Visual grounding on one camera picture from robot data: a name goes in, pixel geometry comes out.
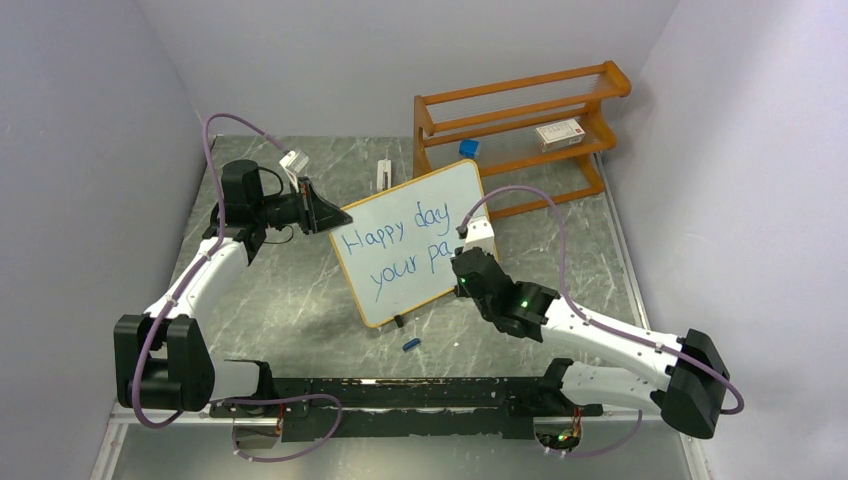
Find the yellow framed whiteboard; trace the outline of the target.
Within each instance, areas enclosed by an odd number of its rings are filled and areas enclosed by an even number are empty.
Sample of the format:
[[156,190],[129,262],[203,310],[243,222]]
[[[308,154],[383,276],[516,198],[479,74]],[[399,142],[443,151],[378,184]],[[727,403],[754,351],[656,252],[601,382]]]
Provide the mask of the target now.
[[376,328],[456,285],[456,228],[484,196],[472,160],[435,170],[345,208],[331,241],[363,323]]

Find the blue marker cap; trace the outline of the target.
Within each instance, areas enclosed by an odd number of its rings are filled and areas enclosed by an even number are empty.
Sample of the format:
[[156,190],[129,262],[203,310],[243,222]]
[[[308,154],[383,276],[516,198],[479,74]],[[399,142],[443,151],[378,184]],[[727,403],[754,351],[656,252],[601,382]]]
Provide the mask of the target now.
[[410,341],[406,342],[406,343],[402,346],[402,350],[403,350],[404,352],[409,351],[409,350],[411,350],[411,349],[413,349],[413,348],[417,347],[420,343],[421,343],[421,340],[420,340],[419,338],[414,338],[414,339],[412,339],[412,340],[410,340]]

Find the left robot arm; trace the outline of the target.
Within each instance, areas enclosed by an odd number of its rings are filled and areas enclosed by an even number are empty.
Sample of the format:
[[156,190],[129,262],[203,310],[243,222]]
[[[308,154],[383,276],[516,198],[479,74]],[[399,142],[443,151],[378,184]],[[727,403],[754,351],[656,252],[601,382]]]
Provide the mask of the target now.
[[224,205],[213,208],[190,266],[144,313],[125,314],[116,323],[113,341],[121,406],[197,412],[209,403],[236,398],[254,416],[275,406],[277,388],[269,365],[213,359],[201,323],[253,262],[268,230],[296,225],[309,235],[353,219],[321,197],[306,176],[291,181],[288,193],[265,194],[261,169],[247,159],[223,167]]

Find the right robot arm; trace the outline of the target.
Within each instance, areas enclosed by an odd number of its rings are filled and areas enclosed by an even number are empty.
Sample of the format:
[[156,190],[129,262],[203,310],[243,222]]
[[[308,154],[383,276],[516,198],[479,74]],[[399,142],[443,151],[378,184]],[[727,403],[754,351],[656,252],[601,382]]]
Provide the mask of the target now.
[[582,350],[606,366],[577,361],[553,366],[539,391],[550,413],[571,406],[614,405],[659,415],[680,433],[715,435],[727,409],[729,371],[712,338],[691,329],[685,336],[649,331],[586,309],[533,282],[512,280],[490,253],[460,249],[451,260],[456,294],[471,299],[481,317],[501,333]]

